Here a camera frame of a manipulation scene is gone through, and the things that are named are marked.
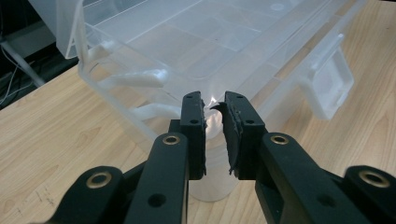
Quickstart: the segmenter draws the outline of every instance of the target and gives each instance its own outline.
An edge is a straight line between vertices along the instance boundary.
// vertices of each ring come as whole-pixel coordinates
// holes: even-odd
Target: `cable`
[[[7,73],[5,76],[0,77],[0,81],[3,81],[4,79],[8,78],[9,76],[11,76],[11,73]]]
[[[9,60],[9,61],[10,61],[12,64],[14,64],[15,66],[21,68],[17,63],[15,63],[14,61],[12,61],[12,60],[8,57],[8,55],[6,54],[6,52],[5,52],[4,49],[3,49],[3,46],[1,47],[1,51],[3,52],[4,57],[6,57],[7,60]]]
[[[3,100],[0,101],[0,104],[2,104],[7,99],[9,90],[11,89],[12,79],[14,79],[15,74],[17,73],[17,70],[18,70],[18,66],[15,67],[15,70],[12,73],[11,80],[9,81],[9,84],[8,84],[8,89],[7,89],[6,95],[4,96]]]
[[[20,89],[21,86],[22,86],[23,76],[20,75],[20,74],[18,74],[18,73],[15,74],[15,76],[18,76],[18,88],[17,88],[17,89]],[[20,91],[18,91],[16,94],[14,94],[14,96],[13,96],[12,98],[8,98],[8,99],[7,99],[7,102],[4,102],[4,103],[3,103],[4,105],[2,105],[2,107],[7,107],[7,106],[9,106],[10,104],[12,104],[12,102],[15,101],[15,99],[18,97],[19,94],[20,94]]]
[[[16,90],[16,91],[10,93],[7,97],[10,97],[11,95],[13,95],[13,94],[15,94],[15,93],[17,93],[17,92],[19,92],[19,91],[23,91],[24,89],[29,88],[29,87],[32,86],[32,85],[33,85],[33,81],[31,81],[28,85],[26,85],[26,86],[24,86],[24,87],[22,87],[22,88],[20,88],[20,89],[18,89],[18,90]]]

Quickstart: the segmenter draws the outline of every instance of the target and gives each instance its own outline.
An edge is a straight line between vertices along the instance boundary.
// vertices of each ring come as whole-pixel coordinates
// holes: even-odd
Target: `wooden tabletop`
[[[369,0],[343,46],[356,83],[332,120],[304,103],[283,129],[324,169],[367,164],[396,175],[396,3]],[[73,68],[0,112],[0,222],[47,220],[86,170],[123,172],[147,155]],[[189,223],[265,223],[253,181],[215,203],[189,201]]]

